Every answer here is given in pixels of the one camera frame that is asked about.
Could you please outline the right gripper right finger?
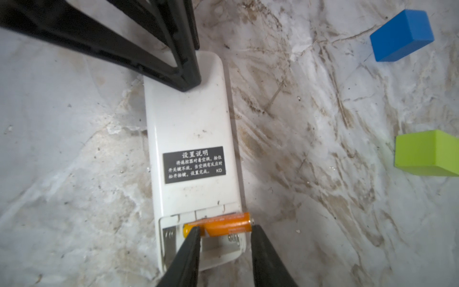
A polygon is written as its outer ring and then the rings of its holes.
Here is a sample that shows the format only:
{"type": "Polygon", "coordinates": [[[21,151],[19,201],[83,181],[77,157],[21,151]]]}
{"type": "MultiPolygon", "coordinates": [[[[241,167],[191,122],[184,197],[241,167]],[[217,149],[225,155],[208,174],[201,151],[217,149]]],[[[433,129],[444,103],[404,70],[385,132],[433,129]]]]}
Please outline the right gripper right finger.
{"type": "Polygon", "coordinates": [[[253,279],[256,287],[297,287],[260,225],[251,234],[253,279]]]}

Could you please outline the white red remote control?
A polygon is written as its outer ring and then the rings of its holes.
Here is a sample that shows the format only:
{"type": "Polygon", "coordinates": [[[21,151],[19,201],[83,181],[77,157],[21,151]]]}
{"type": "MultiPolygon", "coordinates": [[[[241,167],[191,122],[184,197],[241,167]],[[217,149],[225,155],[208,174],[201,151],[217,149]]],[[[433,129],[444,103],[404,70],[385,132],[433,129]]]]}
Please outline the white red remote control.
{"type": "MultiPolygon", "coordinates": [[[[224,66],[200,51],[202,82],[180,92],[144,79],[158,267],[165,273],[184,243],[189,222],[243,213],[224,66]]],[[[200,270],[231,262],[246,233],[201,237],[200,270]]]]}

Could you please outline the orange battery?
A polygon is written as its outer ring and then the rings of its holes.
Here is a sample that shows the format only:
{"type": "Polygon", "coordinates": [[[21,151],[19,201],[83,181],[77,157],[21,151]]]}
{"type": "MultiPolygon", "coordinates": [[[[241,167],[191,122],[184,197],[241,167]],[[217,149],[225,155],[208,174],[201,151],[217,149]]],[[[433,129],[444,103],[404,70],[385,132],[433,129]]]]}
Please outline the orange battery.
{"type": "Polygon", "coordinates": [[[189,222],[183,227],[183,236],[186,238],[194,227],[200,229],[201,237],[220,237],[251,232],[253,225],[249,212],[227,214],[189,222]]]}

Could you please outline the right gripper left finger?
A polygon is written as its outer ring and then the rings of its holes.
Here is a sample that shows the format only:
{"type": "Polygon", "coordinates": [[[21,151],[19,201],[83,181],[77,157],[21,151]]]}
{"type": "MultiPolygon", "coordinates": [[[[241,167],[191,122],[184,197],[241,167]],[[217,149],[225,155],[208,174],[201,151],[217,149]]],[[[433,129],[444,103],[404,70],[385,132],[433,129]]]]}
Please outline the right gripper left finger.
{"type": "Polygon", "coordinates": [[[200,243],[200,227],[193,227],[157,287],[197,286],[200,243]]]}

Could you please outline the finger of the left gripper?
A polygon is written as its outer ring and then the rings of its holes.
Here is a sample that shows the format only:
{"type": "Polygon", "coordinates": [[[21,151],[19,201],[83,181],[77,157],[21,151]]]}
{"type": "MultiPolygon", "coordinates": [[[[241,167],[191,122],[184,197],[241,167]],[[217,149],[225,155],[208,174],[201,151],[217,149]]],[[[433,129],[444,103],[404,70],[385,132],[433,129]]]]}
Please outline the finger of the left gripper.
{"type": "Polygon", "coordinates": [[[201,81],[200,48],[191,1],[111,1],[168,46],[172,67],[67,1],[1,1],[1,27],[124,66],[181,92],[201,81]]]}

